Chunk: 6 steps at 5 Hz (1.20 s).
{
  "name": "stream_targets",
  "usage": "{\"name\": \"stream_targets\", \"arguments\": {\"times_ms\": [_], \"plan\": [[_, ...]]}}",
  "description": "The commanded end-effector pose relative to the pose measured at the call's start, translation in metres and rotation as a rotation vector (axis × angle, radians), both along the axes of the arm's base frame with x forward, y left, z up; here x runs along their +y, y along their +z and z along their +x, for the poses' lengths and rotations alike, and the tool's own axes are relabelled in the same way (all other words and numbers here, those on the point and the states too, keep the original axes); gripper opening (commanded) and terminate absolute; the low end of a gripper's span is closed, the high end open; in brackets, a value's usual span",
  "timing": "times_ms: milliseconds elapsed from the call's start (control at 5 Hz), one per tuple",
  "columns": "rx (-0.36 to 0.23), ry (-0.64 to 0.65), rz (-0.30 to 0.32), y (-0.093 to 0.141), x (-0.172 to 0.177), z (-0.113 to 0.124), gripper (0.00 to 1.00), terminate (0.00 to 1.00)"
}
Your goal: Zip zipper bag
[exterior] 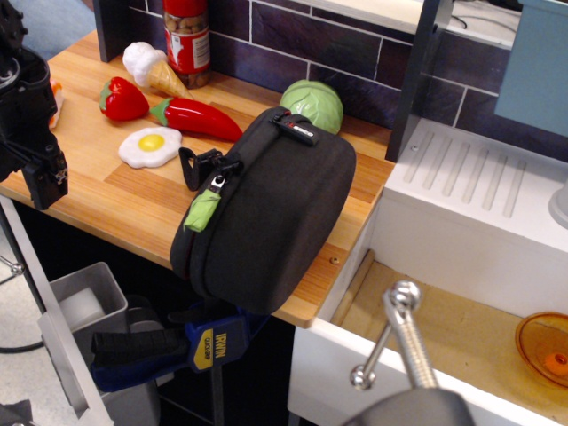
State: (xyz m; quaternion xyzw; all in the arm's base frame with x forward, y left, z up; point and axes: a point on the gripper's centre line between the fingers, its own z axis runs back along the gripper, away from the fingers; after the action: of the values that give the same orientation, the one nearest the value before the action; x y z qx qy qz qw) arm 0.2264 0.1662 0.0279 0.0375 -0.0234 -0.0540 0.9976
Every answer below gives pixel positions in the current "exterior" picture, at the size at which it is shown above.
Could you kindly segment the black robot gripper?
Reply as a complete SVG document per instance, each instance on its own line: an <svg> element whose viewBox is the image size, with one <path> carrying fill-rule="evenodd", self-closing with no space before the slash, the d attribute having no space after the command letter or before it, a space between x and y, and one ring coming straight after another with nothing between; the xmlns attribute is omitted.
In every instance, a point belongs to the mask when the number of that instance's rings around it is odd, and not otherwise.
<svg viewBox="0 0 568 426"><path fill-rule="evenodd" d="M1 177L22 170L34 207L68 193L67 161L49 123L58 111L50 69L24 46L24 14L1 3Z"/></svg>

